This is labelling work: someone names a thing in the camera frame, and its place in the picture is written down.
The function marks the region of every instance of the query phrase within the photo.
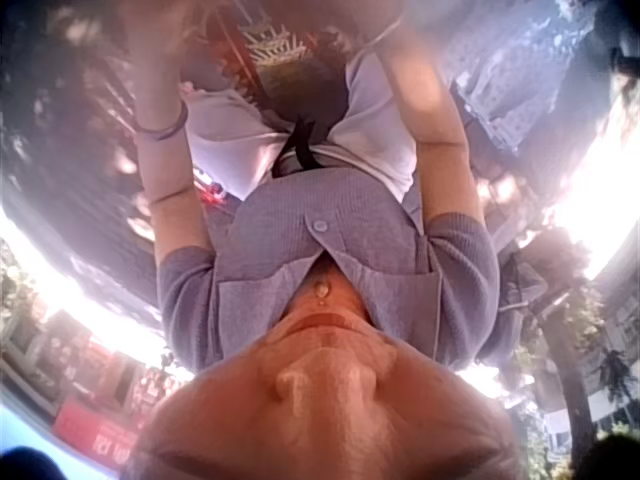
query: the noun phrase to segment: gray cardigan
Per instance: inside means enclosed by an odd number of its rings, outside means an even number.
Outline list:
[[[263,336],[327,252],[374,325],[451,368],[472,361],[496,319],[499,269],[476,220],[442,215],[426,234],[378,180],[350,168],[260,186],[216,254],[172,253],[158,272],[167,340],[197,372]]]

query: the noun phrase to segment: palm tree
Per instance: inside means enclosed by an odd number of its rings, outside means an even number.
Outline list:
[[[631,388],[638,383],[638,380],[624,361],[622,352],[607,348],[603,352],[604,359],[598,370],[600,371],[600,385],[607,390],[609,401],[617,406],[623,405],[625,400],[629,403],[633,402]],[[634,425],[636,422],[633,416],[629,414],[626,406],[624,408],[629,425]]]

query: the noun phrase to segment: bracelet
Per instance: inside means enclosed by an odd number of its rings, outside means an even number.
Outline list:
[[[368,42],[364,42],[362,47],[364,49],[372,49],[377,44],[382,42],[385,38],[387,38],[389,35],[391,35],[393,32],[395,32],[398,29],[398,27],[400,25],[402,25],[403,21],[404,21],[404,9],[400,12],[400,14],[398,15],[398,18],[396,18],[393,22],[391,22],[389,25],[387,25],[387,28],[385,28],[382,31],[382,33],[380,33],[373,40],[370,40]]]
[[[138,136],[150,142],[161,142],[175,136],[180,130],[185,127],[185,125],[187,124],[187,120],[189,119],[189,109],[187,108],[187,104],[184,102],[184,100],[182,100],[181,103],[182,105],[180,109],[180,116],[173,123],[173,125],[170,125],[167,128],[163,128],[161,130],[149,130],[147,128],[141,127],[136,120],[135,129]]]

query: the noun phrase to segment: nose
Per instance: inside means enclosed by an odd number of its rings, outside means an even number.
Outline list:
[[[388,430],[376,383],[374,370],[352,352],[329,348],[307,353],[280,373],[276,389],[284,410],[278,428],[305,466],[299,478],[312,478],[309,472],[355,478],[353,472],[375,470],[371,453]]]
[[[351,410],[373,400],[376,374],[351,352],[323,348],[282,371],[276,389],[294,414],[314,407]]]

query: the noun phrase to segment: red object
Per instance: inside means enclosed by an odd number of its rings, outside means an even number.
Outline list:
[[[53,433],[86,457],[120,470],[138,440],[135,428],[114,422],[73,396],[67,397]]]

